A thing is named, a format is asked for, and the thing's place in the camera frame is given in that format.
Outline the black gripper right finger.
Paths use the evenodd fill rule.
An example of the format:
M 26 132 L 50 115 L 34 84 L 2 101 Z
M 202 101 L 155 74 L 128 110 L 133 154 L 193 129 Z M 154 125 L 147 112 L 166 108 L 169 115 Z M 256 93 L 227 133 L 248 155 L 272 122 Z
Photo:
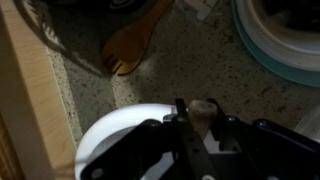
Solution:
M 211 133 L 220 180 L 320 180 L 320 143 L 277 123 L 248 124 L 219 110 Z

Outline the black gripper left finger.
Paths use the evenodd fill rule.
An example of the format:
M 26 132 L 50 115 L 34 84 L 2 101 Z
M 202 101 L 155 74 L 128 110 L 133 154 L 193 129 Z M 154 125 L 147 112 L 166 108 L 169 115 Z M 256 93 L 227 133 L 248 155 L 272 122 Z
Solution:
M 159 180 L 216 180 L 217 172 L 204 140 L 190 122 L 189 104 L 178 99 L 177 113 L 171 119 L 142 121 L 90 161 L 80 180 L 140 180 L 166 153 L 171 155 L 172 163 Z

